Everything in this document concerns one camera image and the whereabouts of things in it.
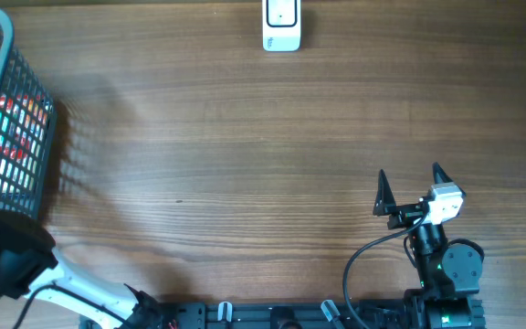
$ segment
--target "gray plastic basket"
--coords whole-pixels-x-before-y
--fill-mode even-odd
[[[0,209],[37,218],[57,114],[0,10]]]

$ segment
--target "table surface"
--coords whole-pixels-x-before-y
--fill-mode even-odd
[[[306,1],[294,53],[263,50],[259,3],[7,12],[58,101],[42,219],[75,262],[164,301],[341,300],[388,233],[378,170],[408,203],[438,161],[489,328],[526,328],[525,1]],[[351,272],[353,298],[418,286],[401,239]],[[36,302],[24,327],[76,323]]]

